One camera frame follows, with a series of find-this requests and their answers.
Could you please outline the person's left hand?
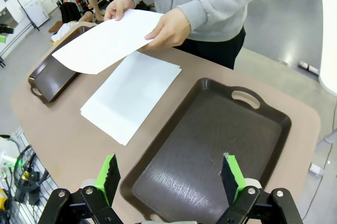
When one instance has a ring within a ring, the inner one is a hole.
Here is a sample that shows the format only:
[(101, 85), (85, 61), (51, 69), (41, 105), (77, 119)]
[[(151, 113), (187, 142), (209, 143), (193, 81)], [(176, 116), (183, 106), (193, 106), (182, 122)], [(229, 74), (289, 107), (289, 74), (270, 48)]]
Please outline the person's left hand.
[(159, 48), (180, 46), (191, 33), (190, 22), (185, 14), (175, 8), (160, 17), (156, 27), (145, 36), (151, 40), (141, 50), (152, 50)]

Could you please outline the person's right hand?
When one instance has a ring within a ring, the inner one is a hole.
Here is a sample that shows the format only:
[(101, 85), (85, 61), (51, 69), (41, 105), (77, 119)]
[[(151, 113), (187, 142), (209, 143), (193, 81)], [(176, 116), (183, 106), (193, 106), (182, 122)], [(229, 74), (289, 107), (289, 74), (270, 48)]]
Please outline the person's right hand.
[(129, 10), (134, 9), (135, 3), (133, 0), (113, 0), (107, 6), (104, 15), (104, 21), (108, 21), (110, 19), (115, 19), (119, 21), (122, 19), (123, 14)]

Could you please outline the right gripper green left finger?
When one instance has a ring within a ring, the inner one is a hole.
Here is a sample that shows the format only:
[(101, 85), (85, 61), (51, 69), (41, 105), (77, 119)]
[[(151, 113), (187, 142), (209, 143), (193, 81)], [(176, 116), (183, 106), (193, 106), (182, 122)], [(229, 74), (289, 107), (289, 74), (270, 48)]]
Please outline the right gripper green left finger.
[(107, 156), (93, 185), (71, 193), (65, 188), (52, 191), (39, 223), (121, 223), (112, 203), (121, 179), (115, 155)]

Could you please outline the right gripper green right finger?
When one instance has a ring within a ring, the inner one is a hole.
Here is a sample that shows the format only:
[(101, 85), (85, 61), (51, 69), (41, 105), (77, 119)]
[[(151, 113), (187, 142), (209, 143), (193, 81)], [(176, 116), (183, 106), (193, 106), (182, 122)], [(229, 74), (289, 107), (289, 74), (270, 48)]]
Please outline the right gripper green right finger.
[(256, 179), (245, 179), (234, 155), (223, 155), (220, 172), (229, 207), (218, 223), (302, 223), (289, 190), (276, 188), (268, 193)]

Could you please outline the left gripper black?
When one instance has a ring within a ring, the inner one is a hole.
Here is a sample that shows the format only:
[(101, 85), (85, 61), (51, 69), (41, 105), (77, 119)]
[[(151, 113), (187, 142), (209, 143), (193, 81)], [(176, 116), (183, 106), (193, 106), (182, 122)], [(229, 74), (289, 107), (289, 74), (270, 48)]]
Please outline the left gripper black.
[[(12, 27), (9, 27), (7, 24), (0, 24), (0, 33), (13, 34), (14, 29)], [(0, 35), (0, 43), (6, 43), (6, 36)]]

